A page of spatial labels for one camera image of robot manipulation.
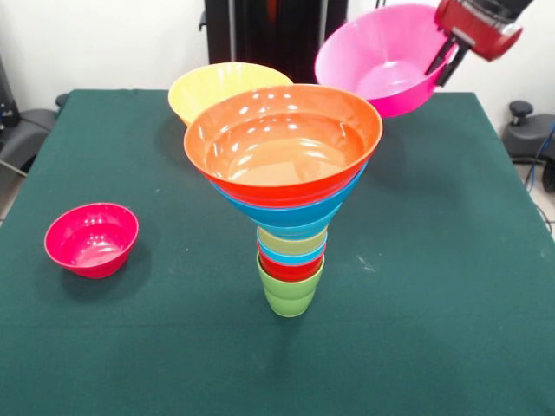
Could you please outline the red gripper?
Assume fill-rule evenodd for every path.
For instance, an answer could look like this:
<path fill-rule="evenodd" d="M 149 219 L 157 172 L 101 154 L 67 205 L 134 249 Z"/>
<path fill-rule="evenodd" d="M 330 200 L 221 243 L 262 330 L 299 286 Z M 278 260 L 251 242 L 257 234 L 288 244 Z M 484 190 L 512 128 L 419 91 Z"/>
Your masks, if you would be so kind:
<path fill-rule="evenodd" d="M 470 48 L 487 61 L 500 58 L 521 36 L 517 20 L 522 13 L 522 1 L 440 1 L 434 20 L 448 37 L 425 74 L 430 75 L 445 63 L 435 80 L 437 87 L 444 87 Z M 457 39 L 470 48 L 463 44 L 458 47 Z"/>

